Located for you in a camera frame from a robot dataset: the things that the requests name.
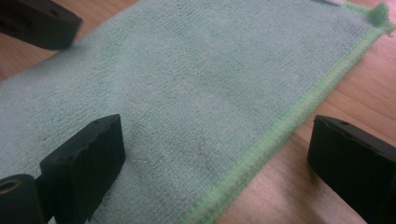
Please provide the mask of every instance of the wooden surface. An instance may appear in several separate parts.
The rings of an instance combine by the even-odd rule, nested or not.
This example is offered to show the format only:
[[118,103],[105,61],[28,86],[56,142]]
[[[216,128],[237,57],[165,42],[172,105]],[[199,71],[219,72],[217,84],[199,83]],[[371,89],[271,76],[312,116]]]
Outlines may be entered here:
[[[83,37],[136,0],[57,0],[84,20]],[[379,0],[355,0],[373,7]],[[396,1],[389,5],[396,22]],[[0,81],[42,62],[54,51],[0,34]],[[306,152],[316,114],[344,119],[396,146],[396,37],[381,37],[335,90],[262,168],[217,223],[364,223],[308,167]]]

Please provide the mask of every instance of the clamp jaw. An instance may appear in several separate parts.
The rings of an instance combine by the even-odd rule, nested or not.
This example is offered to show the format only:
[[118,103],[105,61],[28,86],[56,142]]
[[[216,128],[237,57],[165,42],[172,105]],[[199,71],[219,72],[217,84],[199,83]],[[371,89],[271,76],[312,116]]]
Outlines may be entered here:
[[308,163],[368,223],[396,223],[396,147],[343,120],[316,116]]
[[0,223],[90,220],[125,161],[120,115],[97,119],[40,162],[41,176],[0,180]]
[[0,33],[42,49],[69,47],[81,18],[47,0],[1,0]]

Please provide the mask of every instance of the microfiber cloth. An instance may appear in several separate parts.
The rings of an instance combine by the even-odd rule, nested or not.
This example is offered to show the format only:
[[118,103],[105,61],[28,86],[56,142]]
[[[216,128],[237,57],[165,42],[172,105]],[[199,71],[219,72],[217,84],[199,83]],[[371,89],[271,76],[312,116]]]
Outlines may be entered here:
[[214,221],[347,70],[388,9],[142,0],[0,85],[0,176],[120,114],[126,161],[93,223]]

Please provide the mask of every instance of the black rubber pad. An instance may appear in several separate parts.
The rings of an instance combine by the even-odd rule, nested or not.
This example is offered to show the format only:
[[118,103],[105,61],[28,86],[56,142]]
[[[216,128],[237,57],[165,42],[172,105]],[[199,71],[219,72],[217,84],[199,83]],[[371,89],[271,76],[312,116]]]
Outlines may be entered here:
[[308,162],[368,223],[396,223],[396,148],[339,119],[316,116]]

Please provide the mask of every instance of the towel edge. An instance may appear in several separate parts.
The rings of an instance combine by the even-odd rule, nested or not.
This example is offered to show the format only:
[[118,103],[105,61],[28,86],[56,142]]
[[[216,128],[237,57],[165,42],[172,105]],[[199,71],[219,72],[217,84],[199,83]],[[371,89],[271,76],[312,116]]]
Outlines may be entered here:
[[[347,2],[344,7],[369,15],[374,9]],[[270,131],[263,136],[212,189],[187,212],[178,223],[212,223],[250,183],[253,177],[287,141],[317,106],[330,94],[347,71],[382,35],[394,25],[381,22],[370,29],[335,63],[325,76],[312,87]]]

